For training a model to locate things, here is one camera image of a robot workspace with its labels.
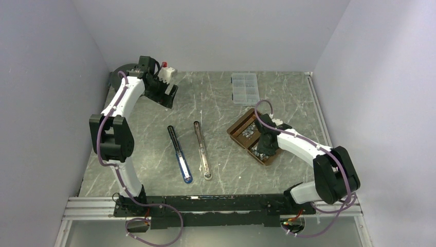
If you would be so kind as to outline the brown staple tray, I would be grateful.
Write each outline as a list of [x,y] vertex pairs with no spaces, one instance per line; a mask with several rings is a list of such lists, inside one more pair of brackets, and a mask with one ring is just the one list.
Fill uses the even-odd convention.
[[258,151],[260,132],[255,125],[256,120],[255,110],[251,108],[227,129],[227,134],[258,163],[269,166],[282,150],[278,150],[273,156]]

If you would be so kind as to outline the black beige stapler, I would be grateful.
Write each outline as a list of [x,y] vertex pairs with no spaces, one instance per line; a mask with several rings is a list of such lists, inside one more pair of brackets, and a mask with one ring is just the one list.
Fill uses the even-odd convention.
[[199,121],[194,121],[194,132],[197,137],[198,145],[199,145],[199,156],[201,160],[201,170],[203,172],[203,176],[205,180],[209,181],[212,179],[212,172],[209,166],[207,152],[206,152],[206,146],[204,143],[203,135],[201,132],[201,125]]

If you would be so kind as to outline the blue stapler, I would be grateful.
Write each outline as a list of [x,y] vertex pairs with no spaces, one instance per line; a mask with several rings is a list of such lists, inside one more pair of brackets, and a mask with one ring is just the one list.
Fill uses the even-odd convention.
[[175,155],[176,155],[176,159],[177,159],[180,171],[181,171],[181,175],[183,177],[183,181],[186,184],[190,184],[193,181],[193,177],[192,177],[189,165],[185,159],[181,145],[177,139],[175,129],[172,125],[169,125],[167,127],[167,130],[168,130],[170,139],[172,141],[173,147],[175,149]]

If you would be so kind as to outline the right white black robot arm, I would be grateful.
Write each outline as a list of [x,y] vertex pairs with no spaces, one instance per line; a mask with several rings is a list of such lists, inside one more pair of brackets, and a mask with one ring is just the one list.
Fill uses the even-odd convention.
[[284,191],[283,206],[288,213],[297,213],[305,203],[334,204],[360,188],[360,179],[346,148],[319,144],[289,125],[276,125],[270,118],[257,119],[255,124],[261,134],[259,152],[273,156],[281,149],[313,169],[313,181],[296,184]]

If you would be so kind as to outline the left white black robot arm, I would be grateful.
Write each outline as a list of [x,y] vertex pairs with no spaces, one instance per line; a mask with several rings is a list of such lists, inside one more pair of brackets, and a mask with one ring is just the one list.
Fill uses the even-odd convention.
[[177,69],[167,62],[140,56],[137,63],[125,64],[110,73],[110,86],[116,94],[108,106],[89,119],[93,150],[100,165],[113,171],[121,203],[134,216],[148,209],[144,187],[135,172],[132,154],[135,141],[128,119],[142,96],[170,109],[178,87],[171,83]]

